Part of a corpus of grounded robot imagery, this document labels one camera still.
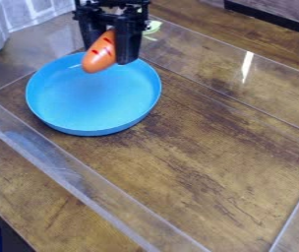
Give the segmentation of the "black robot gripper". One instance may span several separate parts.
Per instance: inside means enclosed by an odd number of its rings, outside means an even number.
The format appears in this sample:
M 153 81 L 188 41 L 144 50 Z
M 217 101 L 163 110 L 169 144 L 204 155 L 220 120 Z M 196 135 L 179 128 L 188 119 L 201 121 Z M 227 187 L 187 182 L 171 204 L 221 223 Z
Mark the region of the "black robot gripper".
M 116 63 L 139 57 L 141 33 L 148 29 L 151 0 L 74 0 L 73 19 L 78 22 L 84 47 L 89 48 L 106 25 L 114 28 Z

